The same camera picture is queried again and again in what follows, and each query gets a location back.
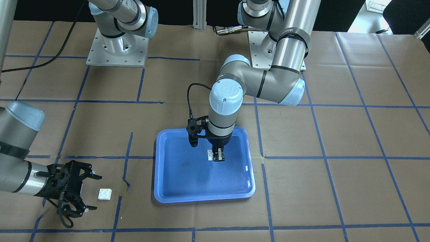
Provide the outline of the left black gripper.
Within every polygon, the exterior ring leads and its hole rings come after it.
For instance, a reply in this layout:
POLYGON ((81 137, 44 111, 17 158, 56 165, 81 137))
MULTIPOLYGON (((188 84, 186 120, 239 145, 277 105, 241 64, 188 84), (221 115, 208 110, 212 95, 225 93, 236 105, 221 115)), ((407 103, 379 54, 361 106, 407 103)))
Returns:
POLYGON ((210 120, 208 116, 194 118, 190 116, 187 124, 188 140, 192 147, 198 145, 198 139, 207 139, 212 144, 213 161, 225 161, 223 153, 224 146, 228 144, 232 136, 232 131, 225 136, 218 136, 209 130, 210 120))

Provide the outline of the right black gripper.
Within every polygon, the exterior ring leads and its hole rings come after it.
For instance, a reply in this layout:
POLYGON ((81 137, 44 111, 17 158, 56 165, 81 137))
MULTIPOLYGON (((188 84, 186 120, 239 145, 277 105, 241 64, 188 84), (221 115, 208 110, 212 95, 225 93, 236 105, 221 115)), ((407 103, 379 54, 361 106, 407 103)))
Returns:
POLYGON ((48 165, 47 169, 47 172, 35 173, 39 178, 47 178, 44 187, 35 196, 58 200, 59 215, 82 215, 98 208, 86 205, 80 196, 84 179, 102 179, 102 176, 92 170, 91 164, 69 161, 66 164, 48 165))

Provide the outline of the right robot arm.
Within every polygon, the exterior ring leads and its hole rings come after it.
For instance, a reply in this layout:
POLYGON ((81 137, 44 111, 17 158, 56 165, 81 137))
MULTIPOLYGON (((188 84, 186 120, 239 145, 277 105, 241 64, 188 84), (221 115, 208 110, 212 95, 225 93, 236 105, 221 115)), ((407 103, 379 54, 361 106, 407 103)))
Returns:
MULTIPOLYGON (((85 0, 98 30, 87 65, 143 67, 149 39, 154 37, 159 14, 139 0, 85 0)), ((1 108, 1 191, 47 199, 60 218, 78 218, 97 207, 81 198, 83 180, 99 180, 89 163, 69 161, 47 166, 27 160, 29 148, 41 130, 45 113, 29 104, 12 101, 1 108)))

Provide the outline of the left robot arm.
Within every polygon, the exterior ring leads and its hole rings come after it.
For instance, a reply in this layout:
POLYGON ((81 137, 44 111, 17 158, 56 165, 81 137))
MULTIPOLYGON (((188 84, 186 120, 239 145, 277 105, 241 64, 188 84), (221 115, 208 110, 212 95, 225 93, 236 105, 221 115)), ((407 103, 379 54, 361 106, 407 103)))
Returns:
POLYGON ((291 0, 286 12, 277 0, 242 0, 238 20, 268 32, 273 40, 273 60, 268 70, 252 67, 240 54, 226 58, 220 75, 210 88, 209 113, 194 118, 189 108, 188 141, 212 144, 213 161, 224 161, 244 95, 285 106, 296 106, 304 93, 299 78, 301 64, 311 49, 311 33, 320 7, 319 0, 291 0))

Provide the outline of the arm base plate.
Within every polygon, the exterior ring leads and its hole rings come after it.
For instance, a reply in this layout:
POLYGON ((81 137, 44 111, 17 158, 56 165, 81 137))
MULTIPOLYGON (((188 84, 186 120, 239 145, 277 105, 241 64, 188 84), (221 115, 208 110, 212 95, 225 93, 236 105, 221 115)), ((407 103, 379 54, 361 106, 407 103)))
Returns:
POLYGON ((107 38, 99 29, 87 57, 87 66, 143 68, 149 38, 125 33, 121 37, 107 38))
POLYGON ((277 42, 268 32, 248 32, 252 67, 284 69, 295 73, 302 70, 304 58, 311 48, 310 35, 302 29, 288 28, 277 42))

